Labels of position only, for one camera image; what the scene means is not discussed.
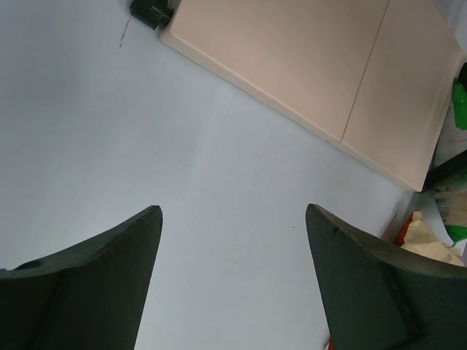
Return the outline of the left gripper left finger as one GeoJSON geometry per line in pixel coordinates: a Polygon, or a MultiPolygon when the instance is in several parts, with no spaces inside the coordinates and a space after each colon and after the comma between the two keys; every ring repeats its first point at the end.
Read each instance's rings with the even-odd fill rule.
{"type": "Polygon", "coordinates": [[[133,349],[161,239],[149,206],[67,249],[1,270],[2,349],[133,349]]]}

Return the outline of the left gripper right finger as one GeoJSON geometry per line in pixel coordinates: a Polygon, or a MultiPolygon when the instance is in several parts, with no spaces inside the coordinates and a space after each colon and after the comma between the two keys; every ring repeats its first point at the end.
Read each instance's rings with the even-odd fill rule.
{"type": "Polygon", "coordinates": [[[466,348],[466,268],[408,252],[316,204],[306,229],[335,349],[466,348]]]}

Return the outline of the orange cassava chips bag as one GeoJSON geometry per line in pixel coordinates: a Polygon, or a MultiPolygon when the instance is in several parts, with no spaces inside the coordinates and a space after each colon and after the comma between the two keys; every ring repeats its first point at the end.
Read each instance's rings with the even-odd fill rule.
{"type": "Polygon", "coordinates": [[[394,244],[432,260],[464,267],[460,250],[442,243],[423,222],[421,211],[413,211],[409,215],[395,237],[394,244]]]}

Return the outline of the beige three-tier shelf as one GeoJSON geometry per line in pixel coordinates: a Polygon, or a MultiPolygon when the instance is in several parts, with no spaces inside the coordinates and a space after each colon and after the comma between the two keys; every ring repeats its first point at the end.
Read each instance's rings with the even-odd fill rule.
{"type": "Polygon", "coordinates": [[[466,52],[432,1],[132,1],[161,41],[421,191],[466,52]]]}

